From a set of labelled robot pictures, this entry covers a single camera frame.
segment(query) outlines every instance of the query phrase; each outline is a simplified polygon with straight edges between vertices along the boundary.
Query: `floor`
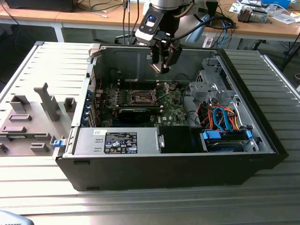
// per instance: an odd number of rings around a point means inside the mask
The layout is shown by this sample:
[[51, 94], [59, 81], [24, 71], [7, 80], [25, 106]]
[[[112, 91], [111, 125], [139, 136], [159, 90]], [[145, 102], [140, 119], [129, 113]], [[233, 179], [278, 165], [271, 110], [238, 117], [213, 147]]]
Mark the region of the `floor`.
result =
[[[14, 74], [26, 54], [29, 52], [36, 40], [38, 41], [57, 41], [54, 29], [49, 27], [35, 27], [35, 26], [12, 26], [12, 35], [7, 35], [0, 27], [0, 90], [2, 90]], [[93, 36], [91, 30], [88, 29], [72, 29], [67, 28], [63, 31], [65, 40], [67, 42], [84, 42], [91, 43]], [[102, 43], [113, 44], [112, 37], [122, 35], [122, 31], [97, 30], [97, 38]], [[237, 39], [232, 39], [231, 43], [237, 42]], [[199, 46], [202, 46], [203, 39], [199, 41]], [[240, 49], [251, 49], [253, 40], [244, 40]], [[267, 54], [275, 65], [280, 66], [285, 55], [285, 49], [278, 41], [266, 41], [262, 43], [258, 50]], [[293, 58], [289, 65], [284, 70], [284, 75], [294, 85], [298, 87], [294, 80], [294, 75], [300, 73], [300, 55]]]

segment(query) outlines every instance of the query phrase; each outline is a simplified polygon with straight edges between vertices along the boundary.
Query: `motherboard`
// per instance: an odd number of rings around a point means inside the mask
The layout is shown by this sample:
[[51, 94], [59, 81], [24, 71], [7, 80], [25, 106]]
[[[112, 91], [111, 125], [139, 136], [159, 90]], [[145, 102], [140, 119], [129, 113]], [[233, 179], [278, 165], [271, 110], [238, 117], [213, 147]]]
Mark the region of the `motherboard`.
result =
[[175, 83], [107, 83], [96, 95], [100, 127], [187, 125]]

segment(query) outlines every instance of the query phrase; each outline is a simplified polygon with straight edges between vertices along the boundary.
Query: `green circuit board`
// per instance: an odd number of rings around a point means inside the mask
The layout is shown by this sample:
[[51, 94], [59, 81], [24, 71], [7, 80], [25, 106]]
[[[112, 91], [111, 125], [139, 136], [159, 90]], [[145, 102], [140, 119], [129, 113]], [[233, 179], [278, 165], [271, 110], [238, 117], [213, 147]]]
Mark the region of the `green circuit board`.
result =
[[[100, 126], [101, 127], [157, 127], [157, 126], [182, 126], [187, 125], [188, 122], [184, 117], [184, 111], [181, 102], [180, 88], [169, 90], [169, 94], [166, 94], [166, 88], [161, 87], [156, 90], [155, 97], [159, 99], [155, 105], [149, 107], [147, 102], [143, 102], [142, 99], [138, 99], [139, 104], [132, 105], [131, 93], [150, 95], [150, 90], [120, 90], [116, 84], [109, 84], [104, 87], [104, 93], [102, 96], [102, 104], [99, 107], [100, 112]], [[149, 111], [150, 119], [147, 122], [124, 124], [118, 120], [118, 113], [122, 109], [137, 109]]]

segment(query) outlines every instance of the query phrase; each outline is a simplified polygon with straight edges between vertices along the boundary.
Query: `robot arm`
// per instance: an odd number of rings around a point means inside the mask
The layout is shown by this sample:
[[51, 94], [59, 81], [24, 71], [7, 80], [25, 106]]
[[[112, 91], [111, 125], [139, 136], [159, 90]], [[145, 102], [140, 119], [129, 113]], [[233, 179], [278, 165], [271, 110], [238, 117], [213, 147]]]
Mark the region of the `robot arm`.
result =
[[212, 17], [217, 7], [217, 0], [150, 0], [149, 9], [135, 36], [140, 42], [151, 47], [152, 68], [161, 74], [168, 73], [169, 67], [176, 64], [182, 51], [178, 40], [212, 21], [208, 19], [193, 28], [190, 33], [175, 38], [180, 18], [197, 13], [209, 14]]

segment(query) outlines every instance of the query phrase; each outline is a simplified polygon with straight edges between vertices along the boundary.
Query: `warning label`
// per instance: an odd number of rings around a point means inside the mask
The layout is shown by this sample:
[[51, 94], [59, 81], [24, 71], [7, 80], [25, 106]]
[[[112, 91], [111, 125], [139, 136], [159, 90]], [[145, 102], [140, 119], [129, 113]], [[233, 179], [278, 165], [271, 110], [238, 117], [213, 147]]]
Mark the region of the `warning label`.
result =
[[136, 154], [136, 132], [106, 133], [105, 154]]

